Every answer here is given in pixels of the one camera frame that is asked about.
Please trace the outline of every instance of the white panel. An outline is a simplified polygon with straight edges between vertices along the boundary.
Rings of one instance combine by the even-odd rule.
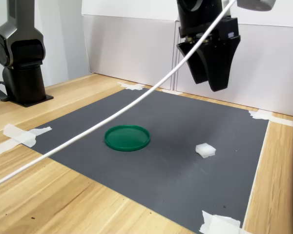
[[[58,0],[68,78],[75,79],[89,74],[84,41],[82,0]]]
[[[46,50],[43,63],[48,67],[50,84],[67,81],[67,61],[58,1],[38,0],[38,6]]]
[[[172,68],[175,22],[84,16],[84,32],[94,73],[154,85]]]
[[[175,0],[83,0],[83,15],[177,20]]]
[[[237,7],[231,8],[232,17],[239,23],[293,27],[293,0],[276,0],[274,8],[268,12],[251,11]]]
[[[207,82],[195,85],[184,65],[177,90],[293,116],[293,28],[239,25],[239,29],[241,43],[227,89],[214,93]]]

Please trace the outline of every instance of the white wall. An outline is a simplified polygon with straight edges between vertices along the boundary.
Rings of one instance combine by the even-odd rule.
[[[88,75],[89,63],[84,41],[82,0],[58,0],[68,78]]]
[[[49,69],[51,84],[68,80],[68,68],[64,47],[58,1],[38,0],[44,46],[45,65]]]

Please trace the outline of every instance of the robotic arm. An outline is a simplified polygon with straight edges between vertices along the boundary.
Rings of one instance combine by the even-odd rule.
[[[275,0],[238,0],[238,6],[250,10],[268,11]],[[180,37],[186,41],[177,45],[185,56],[222,11],[221,0],[177,0],[181,27]],[[226,89],[232,59],[241,37],[238,19],[225,16],[209,37],[187,61],[196,84],[208,81],[213,91]]]
[[[0,27],[0,64],[7,97],[24,107],[52,99],[46,95],[40,66],[43,35],[35,28],[34,0],[7,0],[8,21]]]
[[[237,0],[238,6],[269,11],[275,0]],[[222,0],[177,0],[185,55],[222,11]],[[40,66],[45,57],[42,34],[34,26],[34,0],[7,0],[8,21],[0,27],[0,64],[7,96],[0,100],[24,107],[52,99],[46,95]],[[208,81],[213,91],[227,88],[231,62],[240,42],[237,18],[225,16],[188,60],[195,83]]]

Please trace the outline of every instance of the white cable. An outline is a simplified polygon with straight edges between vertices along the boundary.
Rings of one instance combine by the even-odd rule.
[[[194,52],[199,48],[199,46],[203,43],[203,41],[209,36],[209,34],[212,32],[212,30],[215,28],[215,26],[219,23],[219,21],[222,19],[222,17],[226,14],[226,12],[230,9],[230,7],[235,3],[236,0],[232,0],[220,13],[220,15],[215,19],[215,21],[211,24],[211,26],[207,29],[207,31],[203,34],[203,36],[199,39],[199,41],[194,45],[194,47],[189,51],[189,53],[184,57],[184,59],[171,71],[169,72],[163,79],[161,79],[156,85],[154,85],[151,89],[149,89],[147,92],[142,94],[140,97],[138,97],[136,100],[134,100],[132,103],[130,103],[128,106],[124,107],[123,109],[119,110],[115,114],[111,115],[107,119],[103,120],[102,122],[94,125],[93,127],[89,128],[88,130],[84,131],[83,133],[80,133],[79,135],[75,136],[74,138],[70,139],[69,141],[63,143],[62,145],[58,146],[57,148],[49,151],[45,155],[42,155],[41,157],[35,159],[34,161],[22,166],[21,168],[17,169],[16,171],[12,172],[11,174],[7,175],[6,177],[0,179],[0,184],[7,181],[8,179],[12,178],[13,176],[17,175],[18,173],[26,170],[27,168],[33,166],[37,162],[40,162],[41,160],[45,159],[46,157],[49,157],[56,152],[64,149],[66,146],[69,146],[70,144],[74,143],[75,141],[83,138],[84,136],[88,135],[89,133],[92,133],[94,130],[100,128],[101,126],[105,125],[106,123],[112,121],[116,117],[120,116],[125,111],[129,110],[131,107],[139,103],[141,100],[146,98],[149,94],[151,94],[155,89],[157,89],[161,84],[163,84],[168,78],[170,78],[176,71],[179,70],[179,68],[194,54]]]

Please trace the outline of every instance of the gray mat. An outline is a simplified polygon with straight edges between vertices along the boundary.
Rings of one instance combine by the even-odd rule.
[[[123,90],[40,126],[52,131],[33,149],[47,153],[145,91]],[[104,133],[120,124],[148,129],[150,144],[127,153],[108,148]],[[198,232],[202,210],[243,222],[267,125],[246,110],[156,91],[51,158]],[[215,156],[195,152],[205,142]]]

